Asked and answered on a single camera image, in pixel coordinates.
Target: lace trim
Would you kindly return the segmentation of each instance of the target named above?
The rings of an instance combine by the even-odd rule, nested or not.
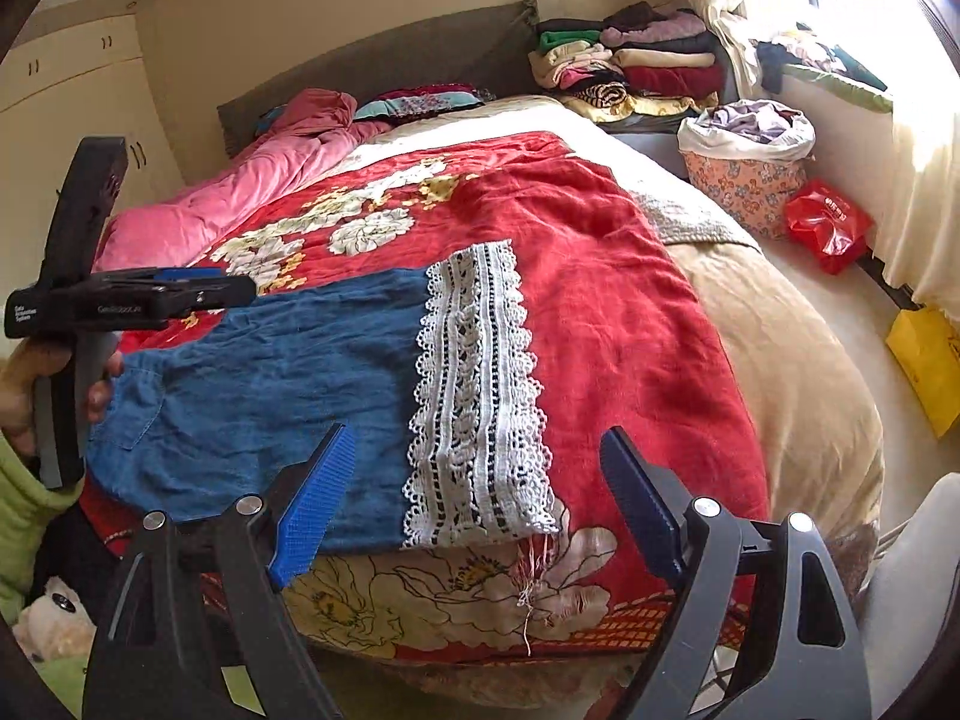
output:
[[[555,533],[546,415],[536,408],[542,386],[531,376],[536,357],[510,241],[454,252],[427,277],[404,546]]]

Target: yellow bag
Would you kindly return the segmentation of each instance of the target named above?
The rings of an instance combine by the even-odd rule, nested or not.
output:
[[[887,346],[917,391],[938,439],[960,416],[960,336],[936,308],[901,311]]]

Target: blue denim fabric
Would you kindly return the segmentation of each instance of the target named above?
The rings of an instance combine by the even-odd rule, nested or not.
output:
[[[356,471],[320,550],[397,549],[427,297],[423,269],[392,269],[259,298],[198,341],[131,354],[89,471],[143,511],[211,517],[346,422]]]

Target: plush toy eye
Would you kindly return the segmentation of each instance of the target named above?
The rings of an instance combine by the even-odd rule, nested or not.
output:
[[[75,605],[73,605],[73,601],[71,601],[65,595],[59,594],[59,592],[55,592],[53,595],[51,595],[50,600],[58,605],[62,610],[66,611],[66,613],[75,614],[77,612],[77,608]]]

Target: red floral bedspread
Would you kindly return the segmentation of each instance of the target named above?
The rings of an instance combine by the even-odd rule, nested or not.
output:
[[[648,647],[670,596],[646,573],[601,474],[599,440],[611,425],[692,493],[740,517],[767,515],[760,447],[717,331],[606,167],[568,156],[552,134],[420,151],[329,177],[261,208],[199,264],[246,272],[272,293],[423,268],[503,239],[517,255],[533,376],[544,386],[538,405],[562,532],[490,550],[318,559],[286,596],[316,640],[445,662],[526,659],[528,643],[546,658]],[[175,346],[216,322],[199,314],[128,333],[122,348]],[[93,485],[82,504],[121,551],[136,517]],[[741,610],[748,592],[736,586]],[[723,641],[741,635],[732,617]]]

